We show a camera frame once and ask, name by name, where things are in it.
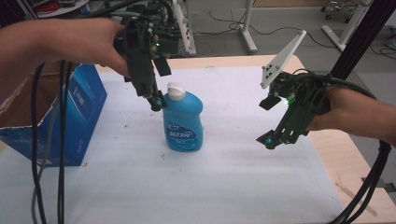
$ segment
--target white bracket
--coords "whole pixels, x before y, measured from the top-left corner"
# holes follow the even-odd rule
[[[262,88],[266,89],[271,82],[283,71],[286,64],[289,62],[294,51],[300,45],[306,34],[305,30],[302,30],[295,36],[289,44],[283,48],[275,58],[262,68]]]

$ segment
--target black pole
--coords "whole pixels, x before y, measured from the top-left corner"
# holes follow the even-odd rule
[[[347,79],[395,8],[396,0],[374,0],[332,68],[333,77]]]

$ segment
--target plastic bottle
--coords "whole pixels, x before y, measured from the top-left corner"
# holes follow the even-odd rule
[[[163,128],[168,146],[182,152],[200,149],[204,140],[201,100],[176,82],[168,83],[164,99],[167,106],[163,107]]]

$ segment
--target white pump cap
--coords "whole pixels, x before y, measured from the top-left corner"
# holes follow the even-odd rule
[[[173,101],[182,100],[186,96],[186,89],[178,82],[168,83],[168,95]]]

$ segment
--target human hand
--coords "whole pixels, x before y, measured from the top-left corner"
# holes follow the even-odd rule
[[[94,63],[108,66],[128,77],[125,60],[113,48],[115,36],[123,27],[105,18],[83,20],[47,20],[45,48],[49,60]]]
[[[314,116],[307,127],[308,131],[337,129],[396,145],[395,106],[342,87],[329,87],[327,97],[331,111]]]

